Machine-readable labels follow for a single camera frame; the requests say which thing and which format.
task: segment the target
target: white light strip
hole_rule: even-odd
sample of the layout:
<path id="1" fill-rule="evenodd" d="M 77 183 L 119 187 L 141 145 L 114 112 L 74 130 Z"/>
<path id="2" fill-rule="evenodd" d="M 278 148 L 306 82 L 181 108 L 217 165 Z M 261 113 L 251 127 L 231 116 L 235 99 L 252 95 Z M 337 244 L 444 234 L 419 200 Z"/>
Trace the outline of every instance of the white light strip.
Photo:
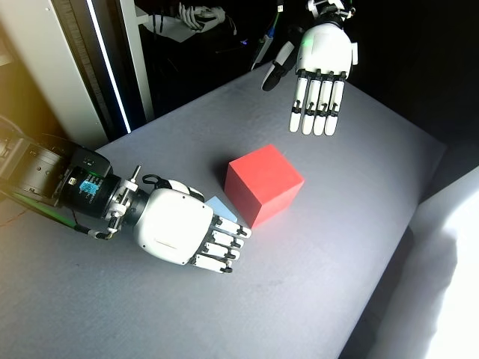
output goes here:
<path id="1" fill-rule="evenodd" d="M 110 81 L 112 82 L 112 85 L 113 85 L 113 91 L 115 92 L 118 105 L 120 106 L 120 112 L 121 112 L 121 116 L 123 117 L 123 122 L 125 123 L 126 132 L 131 133 L 132 130 L 129 127 L 128 119 L 126 118 L 126 114 L 125 114 L 125 109 L 123 107 L 123 103 L 121 102 L 120 93 L 118 92 L 117 82 L 115 81 L 115 77 L 113 76 L 112 66 L 110 64 L 110 60 L 108 59 L 108 54 L 106 53 L 105 43 L 103 42 L 103 36 L 100 31 L 100 26 L 98 25 L 97 14 L 95 13 L 95 9 L 91 1 L 92 0 L 87 0 L 88 9 L 90 11 L 91 19 L 93 20 L 93 26 L 95 27 L 95 32 L 97 33 L 98 42 L 100 43 L 103 60 L 105 60 L 106 69 L 108 70 L 108 75 L 110 76 Z"/>

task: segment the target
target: gray table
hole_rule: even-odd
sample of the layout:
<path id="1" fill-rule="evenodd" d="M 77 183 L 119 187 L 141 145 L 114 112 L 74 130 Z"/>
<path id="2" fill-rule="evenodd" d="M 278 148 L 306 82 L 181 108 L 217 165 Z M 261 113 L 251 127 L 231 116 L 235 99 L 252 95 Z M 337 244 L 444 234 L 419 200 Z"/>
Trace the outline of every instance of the gray table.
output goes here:
<path id="1" fill-rule="evenodd" d="M 443 146 L 353 86 L 333 138 L 288 132 L 295 78 L 249 73 L 101 149 L 222 192 L 226 164 L 273 143 L 304 176 L 232 275 L 162 262 L 131 231 L 95 241 L 31 212 L 0 227 L 0 358 L 336 358 Z M 0 223 L 22 209 L 0 204 Z"/>

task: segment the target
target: red box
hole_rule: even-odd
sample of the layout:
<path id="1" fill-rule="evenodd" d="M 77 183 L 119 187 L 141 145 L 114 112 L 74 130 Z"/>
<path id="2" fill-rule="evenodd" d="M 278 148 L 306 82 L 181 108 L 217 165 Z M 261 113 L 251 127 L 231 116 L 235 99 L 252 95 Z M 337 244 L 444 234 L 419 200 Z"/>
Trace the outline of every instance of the red box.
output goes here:
<path id="1" fill-rule="evenodd" d="M 253 228 L 287 208 L 304 182 L 291 163 L 269 144 L 230 162 L 225 193 Z"/>

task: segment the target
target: cube top face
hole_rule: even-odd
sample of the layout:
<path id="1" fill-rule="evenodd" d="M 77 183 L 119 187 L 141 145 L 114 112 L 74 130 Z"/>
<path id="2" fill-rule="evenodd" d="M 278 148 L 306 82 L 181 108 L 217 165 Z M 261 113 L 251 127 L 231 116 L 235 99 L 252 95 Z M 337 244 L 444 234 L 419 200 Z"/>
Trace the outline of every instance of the cube top face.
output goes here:
<path id="1" fill-rule="evenodd" d="M 272 144 L 230 162 L 230 166 L 260 203 L 269 202 L 304 182 Z"/>

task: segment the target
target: spare robotic hand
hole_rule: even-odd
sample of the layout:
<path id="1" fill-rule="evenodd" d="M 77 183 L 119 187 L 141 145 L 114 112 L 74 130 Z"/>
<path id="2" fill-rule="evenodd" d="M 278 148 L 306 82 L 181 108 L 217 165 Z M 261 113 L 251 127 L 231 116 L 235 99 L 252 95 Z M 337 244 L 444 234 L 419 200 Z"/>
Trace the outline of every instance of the spare robotic hand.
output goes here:
<path id="1" fill-rule="evenodd" d="M 290 118 L 290 131 L 302 121 L 302 133 L 334 135 L 351 65 L 358 63 L 357 44 L 343 31 L 354 7 L 340 0 L 308 1 L 316 25 L 304 34 L 296 31 L 278 53 L 263 81 L 273 89 L 296 63 L 298 82 Z"/>
<path id="2" fill-rule="evenodd" d="M 129 225 L 138 245 L 155 257 L 232 272 L 250 229 L 215 215 L 200 192 L 180 182 L 144 176 L 154 185 L 148 194 L 136 181 L 140 168 L 122 179 L 105 157 L 84 147 L 53 136 L 34 141 L 0 127 L 0 193 L 95 239 L 110 239 Z M 51 209 L 56 206 L 104 219 L 107 229 L 63 218 Z"/>

